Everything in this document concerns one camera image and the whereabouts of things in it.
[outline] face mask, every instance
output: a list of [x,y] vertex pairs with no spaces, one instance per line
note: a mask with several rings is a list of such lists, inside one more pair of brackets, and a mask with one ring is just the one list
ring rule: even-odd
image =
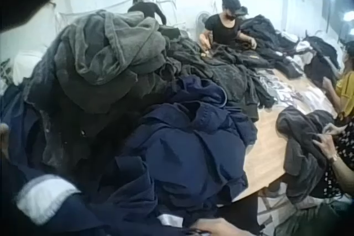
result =
[[235,20],[236,19],[236,15],[232,15],[232,16],[230,16],[230,15],[225,15],[225,17],[228,19],[228,20]]

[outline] woman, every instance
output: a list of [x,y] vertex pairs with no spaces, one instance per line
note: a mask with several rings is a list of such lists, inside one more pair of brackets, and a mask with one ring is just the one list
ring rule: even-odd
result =
[[345,64],[344,75],[338,81],[336,88],[333,88],[327,77],[324,77],[322,85],[341,122],[354,116],[354,41],[346,44],[343,61]]
[[342,128],[330,126],[330,132],[319,135],[321,142],[313,140],[327,157],[329,167],[310,195],[331,198],[348,193],[354,196],[354,117]]
[[153,2],[144,2],[144,0],[133,0],[133,6],[130,7],[128,12],[141,11],[144,13],[144,17],[155,18],[155,13],[160,16],[162,24],[166,25],[166,17],[162,13],[161,9]]
[[251,43],[253,49],[257,47],[254,38],[241,33],[237,23],[237,11],[241,8],[239,0],[222,0],[222,12],[208,18],[205,22],[205,31],[199,36],[202,48],[205,51],[211,49],[211,44],[230,45],[235,40]]

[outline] bracelet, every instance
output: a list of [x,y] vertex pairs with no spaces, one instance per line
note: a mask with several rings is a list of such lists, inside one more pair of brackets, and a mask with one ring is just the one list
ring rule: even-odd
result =
[[334,154],[333,157],[329,158],[328,161],[330,163],[330,165],[332,165],[335,161],[338,160],[338,154]]

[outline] ceiling light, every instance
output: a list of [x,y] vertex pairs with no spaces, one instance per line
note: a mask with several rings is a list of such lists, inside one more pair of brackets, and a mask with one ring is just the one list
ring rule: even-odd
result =
[[352,20],[354,20],[354,11],[349,11],[345,13],[343,20],[345,20],[346,22],[351,22]]

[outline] wooden table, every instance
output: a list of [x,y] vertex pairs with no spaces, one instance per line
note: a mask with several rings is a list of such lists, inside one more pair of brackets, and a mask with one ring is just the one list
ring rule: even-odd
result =
[[[288,80],[282,73],[274,70],[275,75],[287,84],[290,84],[297,91],[308,90],[309,87],[315,85],[306,77],[301,77],[296,80]],[[306,113],[310,109],[296,101],[299,107]],[[244,162],[244,170],[248,178],[248,188],[243,191],[234,201],[240,200],[248,195],[251,195],[258,190],[267,187],[271,182],[281,177],[285,172],[283,169],[285,159],[285,147],[287,138],[279,134],[275,128],[278,114],[284,108],[273,107],[270,110],[259,110],[259,121],[256,123],[258,129],[257,141],[252,150],[246,155]]]

